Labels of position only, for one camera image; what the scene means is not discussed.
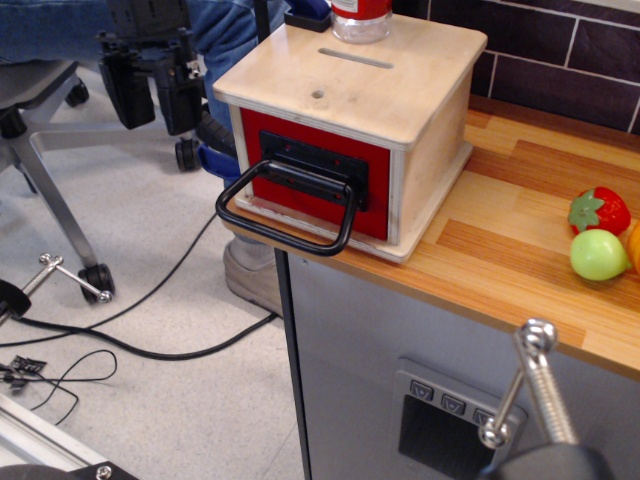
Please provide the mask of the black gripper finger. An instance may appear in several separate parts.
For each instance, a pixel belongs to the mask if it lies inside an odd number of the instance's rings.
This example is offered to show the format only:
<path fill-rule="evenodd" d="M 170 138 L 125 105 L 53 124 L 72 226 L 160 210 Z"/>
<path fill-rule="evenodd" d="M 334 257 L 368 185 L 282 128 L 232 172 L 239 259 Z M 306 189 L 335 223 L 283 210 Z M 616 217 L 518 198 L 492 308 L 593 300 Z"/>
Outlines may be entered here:
<path fill-rule="evenodd" d="M 203 75 L 199 63 L 164 62 L 154 77 L 168 133 L 176 136 L 194 130 L 201 120 L 202 109 Z"/>
<path fill-rule="evenodd" d="M 148 80 L 136 73 L 128 62 L 105 59 L 100 72 L 109 98 L 121 123 L 135 129 L 155 119 Z"/>

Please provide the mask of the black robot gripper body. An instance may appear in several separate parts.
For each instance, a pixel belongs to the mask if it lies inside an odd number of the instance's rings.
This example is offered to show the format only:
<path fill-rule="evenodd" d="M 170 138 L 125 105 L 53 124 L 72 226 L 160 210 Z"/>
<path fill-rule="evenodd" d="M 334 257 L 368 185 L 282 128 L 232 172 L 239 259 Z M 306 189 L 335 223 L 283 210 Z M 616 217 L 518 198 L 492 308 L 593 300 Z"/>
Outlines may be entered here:
<path fill-rule="evenodd" d="M 187 75 L 200 69 L 186 1 L 107 1 L 112 27 L 97 36 L 103 59 L 167 61 Z"/>

